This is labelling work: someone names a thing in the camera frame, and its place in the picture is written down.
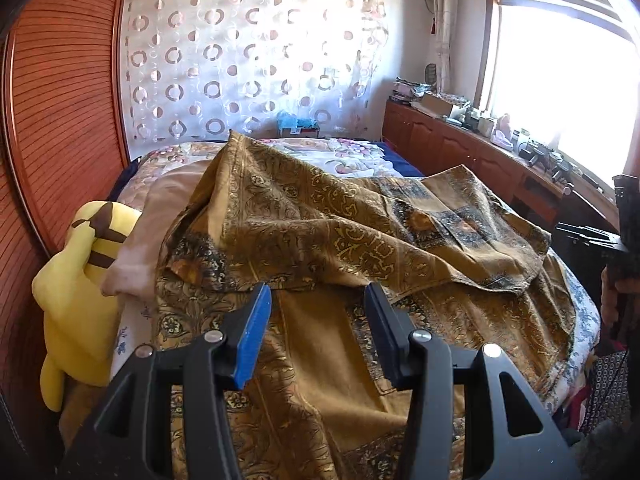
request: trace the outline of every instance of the blue gripper pad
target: blue gripper pad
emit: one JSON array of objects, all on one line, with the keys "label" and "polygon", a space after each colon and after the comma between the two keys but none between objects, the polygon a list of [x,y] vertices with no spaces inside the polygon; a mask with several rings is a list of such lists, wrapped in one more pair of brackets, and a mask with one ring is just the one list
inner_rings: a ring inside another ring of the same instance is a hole
[{"label": "blue gripper pad", "polygon": [[243,308],[250,309],[236,350],[236,369],[231,376],[238,390],[254,374],[255,361],[262,345],[262,338],[271,315],[271,289],[264,283],[256,285],[249,304]]}]

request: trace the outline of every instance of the pikachu plush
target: pikachu plush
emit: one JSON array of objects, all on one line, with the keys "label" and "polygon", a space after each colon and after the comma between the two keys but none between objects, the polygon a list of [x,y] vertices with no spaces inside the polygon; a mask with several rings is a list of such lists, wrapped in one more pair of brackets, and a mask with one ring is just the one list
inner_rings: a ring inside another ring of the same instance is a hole
[{"label": "pikachu plush", "polygon": [[66,234],[65,247],[31,283],[44,311],[47,346],[40,391],[47,407],[62,408],[65,374],[106,386],[120,322],[115,297],[100,293],[106,269],[136,224],[140,212],[117,202],[83,205]]}]

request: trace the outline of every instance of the cable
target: cable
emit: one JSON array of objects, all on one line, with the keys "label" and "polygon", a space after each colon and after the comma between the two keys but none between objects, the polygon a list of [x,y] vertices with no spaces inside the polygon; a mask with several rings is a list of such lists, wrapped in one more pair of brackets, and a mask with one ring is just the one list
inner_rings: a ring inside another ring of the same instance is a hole
[{"label": "cable", "polygon": [[611,387],[613,386],[613,383],[616,382],[616,378],[618,376],[618,373],[620,372],[620,368],[622,368],[622,365],[625,363],[626,356],[627,356],[628,353],[629,353],[629,348],[627,347],[626,350],[625,350],[625,354],[622,356],[622,360],[620,361],[620,364],[618,365],[618,369],[616,370],[616,373],[613,375],[613,379],[609,383],[609,386],[607,386],[607,391],[604,392],[604,396],[602,397],[602,400],[598,404],[598,409],[595,411],[595,416],[598,416],[600,414],[600,409],[602,408],[602,405],[604,404],[604,401],[607,399],[607,396],[609,395],[609,392],[611,391]]}]

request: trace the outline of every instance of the silver bolt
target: silver bolt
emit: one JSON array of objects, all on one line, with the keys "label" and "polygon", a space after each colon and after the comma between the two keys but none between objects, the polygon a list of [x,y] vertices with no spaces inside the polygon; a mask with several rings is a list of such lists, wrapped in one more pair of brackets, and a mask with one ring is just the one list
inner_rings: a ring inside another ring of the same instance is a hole
[{"label": "silver bolt", "polygon": [[209,330],[204,335],[204,341],[207,343],[219,343],[223,337],[224,334],[220,330]]},{"label": "silver bolt", "polygon": [[502,349],[496,343],[487,343],[482,347],[482,351],[487,357],[493,358],[500,357],[500,354],[502,353]]},{"label": "silver bolt", "polygon": [[145,359],[147,357],[151,357],[151,354],[153,354],[153,352],[154,348],[151,345],[140,345],[138,348],[136,348],[136,357]]},{"label": "silver bolt", "polygon": [[413,337],[417,343],[426,343],[427,341],[431,341],[431,332],[423,329],[414,330],[411,337]]}]

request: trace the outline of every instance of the brown patterned blanket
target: brown patterned blanket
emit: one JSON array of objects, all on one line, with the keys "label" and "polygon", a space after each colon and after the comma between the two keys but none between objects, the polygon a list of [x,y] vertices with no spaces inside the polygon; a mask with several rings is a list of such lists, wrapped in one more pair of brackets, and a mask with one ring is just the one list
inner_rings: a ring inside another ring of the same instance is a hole
[{"label": "brown patterned blanket", "polygon": [[[463,166],[423,180],[345,180],[232,134],[167,233],[156,344],[188,343],[254,283],[269,283],[273,312],[254,378],[226,396],[245,477],[392,478],[410,392],[382,375],[364,286],[380,282],[417,326],[449,343],[497,342],[544,397],[575,322],[548,244]],[[172,407],[175,475],[186,478],[178,389]]]}]

